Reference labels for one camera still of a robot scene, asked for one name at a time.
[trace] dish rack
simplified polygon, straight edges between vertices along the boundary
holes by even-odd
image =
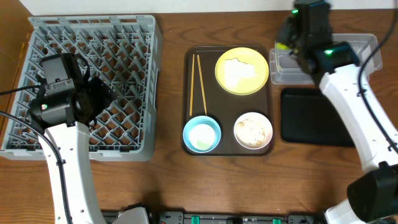
[[[92,77],[100,77],[117,99],[97,117],[90,131],[90,158],[148,161],[154,153],[156,86],[162,34],[153,16],[30,17],[34,27],[18,87],[39,85],[40,59],[59,53],[81,54]],[[84,73],[85,64],[79,60]],[[35,89],[16,93],[11,114],[25,119]],[[9,120],[0,156],[45,160],[37,136]]]

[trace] chopstick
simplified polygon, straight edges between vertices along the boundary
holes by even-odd
[[[193,76],[195,73],[195,54],[193,54],[192,57],[192,73],[191,73],[191,103],[190,103],[190,107],[189,107],[189,116],[192,116],[192,104],[193,104]]]
[[[200,76],[200,85],[201,85],[201,95],[203,97],[203,105],[205,105],[205,115],[207,116],[207,109],[206,109],[206,98],[205,98],[205,89],[203,87],[203,77],[201,75],[201,66],[200,66],[200,57],[198,57],[198,66],[199,66],[199,76]]]

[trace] yellow plate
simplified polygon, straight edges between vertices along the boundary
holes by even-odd
[[[238,59],[240,62],[244,62],[249,65],[253,65],[256,71],[254,77],[241,77],[239,82],[234,87],[227,87],[226,85],[226,74],[225,60]],[[226,91],[235,95],[249,95],[260,90],[268,80],[268,63],[265,58],[257,51],[246,47],[238,47],[225,52],[217,61],[216,64],[216,79],[218,83]]]

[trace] dark tray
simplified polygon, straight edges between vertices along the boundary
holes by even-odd
[[[282,90],[280,110],[280,132],[287,142],[354,146],[335,107],[318,89]]]
[[[259,45],[232,45],[232,46],[207,46],[194,47],[185,55],[184,90],[183,90],[183,122],[185,124],[196,116],[205,115],[201,95],[199,68],[196,55],[200,56],[203,86],[205,89],[207,115],[215,119],[221,127],[221,141],[215,149],[207,153],[197,153],[189,150],[182,139],[184,150],[194,156],[263,156],[274,148],[274,137],[262,149],[250,150],[242,147],[234,137],[233,126],[235,121],[244,113],[258,112],[265,115],[273,124],[271,78],[257,92],[238,96],[225,91],[217,82],[215,67],[218,58],[227,50],[236,47],[248,47],[257,50],[267,58],[267,50]],[[195,54],[195,76],[193,87],[192,117],[189,116],[192,55]]]

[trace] light blue bowl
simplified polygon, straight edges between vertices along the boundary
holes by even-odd
[[[199,124],[207,124],[207,125],[209,125],[211,128],[213,128],[214,132],[216,133],[216,139],[215,139],[214,143],[210,146],[209,149],[207,149],[205,151],[202,151],[202,150],[199,150],[199,149],[193,147],[193,145],[189,141],[189,133],[191,132],[191,130],[195,126],[197,126]],[[193,152],[198,152],[198,153],[210,152],[211,150],[213,150],[218,145],[218,143],[220,143],[220,140],[221,140],[221,128],[220,128],[218,123],[213,118],[207,117],[207,116],[197,116],[197,117],[192,118],[185,125],[184,130],[182,132],[182,139],[184,140],[185,145]]]

